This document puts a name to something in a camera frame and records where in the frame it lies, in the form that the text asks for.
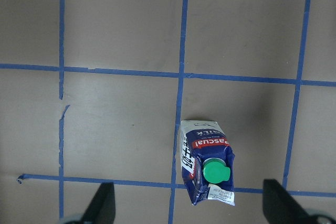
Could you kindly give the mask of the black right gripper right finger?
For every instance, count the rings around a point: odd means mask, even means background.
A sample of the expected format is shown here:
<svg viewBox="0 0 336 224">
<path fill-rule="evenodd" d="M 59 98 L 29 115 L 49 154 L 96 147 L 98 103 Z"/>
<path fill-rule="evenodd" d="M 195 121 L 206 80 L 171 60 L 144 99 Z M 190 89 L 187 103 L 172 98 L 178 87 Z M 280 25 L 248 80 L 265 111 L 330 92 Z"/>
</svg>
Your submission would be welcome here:
<svg viewBox="0 0 336 224">
<path fill-rule="evenodd" d="M 265 179 L 263 214 L 268 223 L 317 223 L 275 179 Z"/>
</svg>

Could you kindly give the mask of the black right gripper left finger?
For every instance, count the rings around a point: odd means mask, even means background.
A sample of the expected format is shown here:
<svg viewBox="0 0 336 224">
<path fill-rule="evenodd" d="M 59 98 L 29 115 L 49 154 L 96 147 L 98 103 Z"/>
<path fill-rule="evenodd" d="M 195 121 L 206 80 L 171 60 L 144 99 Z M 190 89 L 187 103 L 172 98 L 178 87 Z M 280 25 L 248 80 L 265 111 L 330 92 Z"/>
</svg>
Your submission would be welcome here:
<svg viewBox="0 0 336 224">
<path fill-rule="evenodd" d="M 116 216 L 114 183 L 102 183 L 80 223 L 114 223 Z"/>
</svg>

